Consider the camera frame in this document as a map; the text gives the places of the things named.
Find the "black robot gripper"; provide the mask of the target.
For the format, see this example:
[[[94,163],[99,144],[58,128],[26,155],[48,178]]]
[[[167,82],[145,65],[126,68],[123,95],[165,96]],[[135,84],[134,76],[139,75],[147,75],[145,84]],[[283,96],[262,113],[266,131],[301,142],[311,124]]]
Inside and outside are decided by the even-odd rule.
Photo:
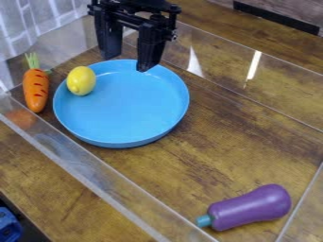
[[[137,70],[147,72],[162,60],[166,41],[177,39],[181,6],[167,0],[91,0],[87,7],[106,60],[122,55],[123,27],[139,29]]]

